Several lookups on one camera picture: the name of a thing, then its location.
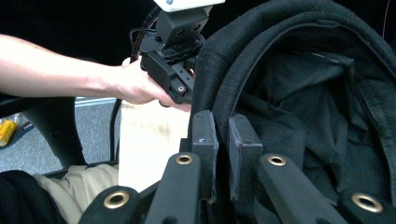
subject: black plastic mount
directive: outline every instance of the black plastic mount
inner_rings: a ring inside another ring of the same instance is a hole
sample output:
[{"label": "black plastic mount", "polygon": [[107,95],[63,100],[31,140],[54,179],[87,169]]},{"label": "black plastic mount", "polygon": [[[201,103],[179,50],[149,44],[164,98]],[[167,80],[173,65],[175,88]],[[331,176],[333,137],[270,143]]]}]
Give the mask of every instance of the black plastic mount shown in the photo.
[{"label": "black plastic mount", "polygon": [[191,103],[191,69],[205,39],[200,35],[208,20],[207,8],[161,11],[157,33],[147,32],[140,46],[141,67],[177,104]]}]

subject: circular hole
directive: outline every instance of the circular hole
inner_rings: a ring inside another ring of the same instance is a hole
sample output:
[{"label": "circular hole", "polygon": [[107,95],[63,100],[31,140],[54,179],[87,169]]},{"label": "circular hole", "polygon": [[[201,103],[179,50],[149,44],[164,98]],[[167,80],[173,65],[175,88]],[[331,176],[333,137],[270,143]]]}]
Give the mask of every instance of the circular hole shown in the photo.
[{"label": "circular hole", "polygon": [[192,157],[189,155],[181,155],[176,158],[176,162],[182,165],[186,165],[192,162]]},{"label": "circular hole", "polygon": [[163,219],[163,224],[177,224],[177,218],[175,217],[166,217]]},{"label": "circular hole", "polygon": [[271,162],[271,164],[276,165],[276,166],[283,166],[286,164],[286,161],[278,156],[272,156],[272,157],[268,158],[268,161]]},{"label": "circular hole", "polygon": [[375,204],[372,201],[365,198],[359,198],[359,202],[365,204],[366,206],[375,207]]},{"label": "circular hole", "polygon": [[115,195],[114,197],[112,197],[110,199],[111,203],[120,203],[123,200],[123,196],[122,195]]},{"label": "circular hole", "polygon": [[198,30],[199,28],[201,28],[201,24],[198,24],[198,25],[192,27],[192,30],[193,30],[193,31],[196,31],[196,30]]},{"label": "circular hole", "polygon": [[109,194],[104,200],[104,206],[109,209],[122,207],[129,200],[129,194],[125,190],[119,190]]},{"label": "circular hole", "polygon": [[176,32],[177,35],[181,35],[181,34],[183,34],[183,33],[184,33],[184,29],[180,29],[180,30],[178,30],[178,31]]},{"label": "circular hole", "polygon": [[356,193],[352,195],[352,202],[361,209],[372,213],[381,213],[384,210],[380,202],[366,194]]},{"label": "circular hole", "polygon": [[188,158],[188,157],[180,157],[180,160],[183,161],[183,162],[186,162],[186,161],[189,161],[190,158]]}]

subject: black fabric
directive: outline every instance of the black fabric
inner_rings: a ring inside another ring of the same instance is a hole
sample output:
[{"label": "black fabric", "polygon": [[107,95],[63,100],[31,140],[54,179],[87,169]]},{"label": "black fabric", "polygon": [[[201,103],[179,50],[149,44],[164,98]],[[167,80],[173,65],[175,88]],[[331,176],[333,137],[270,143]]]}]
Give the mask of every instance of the black fabric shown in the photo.
[{"label": "black fabric", "polygon": [[0,223],[66,223],[55,201],[23,171],[0,173]]},{"label": "black fabric", "polygon": [[195,71],[191,114],[212,110],[222,149],[238,112],[333,202],[352,189],[396,205],[396,58],[352,12],[265,3],[210,36]]}]

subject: gray floor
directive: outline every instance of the gray floor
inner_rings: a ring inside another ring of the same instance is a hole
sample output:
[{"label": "gray floor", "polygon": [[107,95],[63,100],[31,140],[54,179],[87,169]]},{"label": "gray floor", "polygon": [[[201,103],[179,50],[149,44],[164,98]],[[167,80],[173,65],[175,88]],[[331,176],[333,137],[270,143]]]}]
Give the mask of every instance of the gray floor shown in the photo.
[{"label": "gray floor", "polygon": [[[109,121],[114,103],[76,107],[76,124],[88,163],[109,160]],[[120,113],[116,121],[116,139],[120,135]],[[34,128],[13,146],[0,150],[0,172],[23,170],[46,174],[62,169],[41,133]]]}]

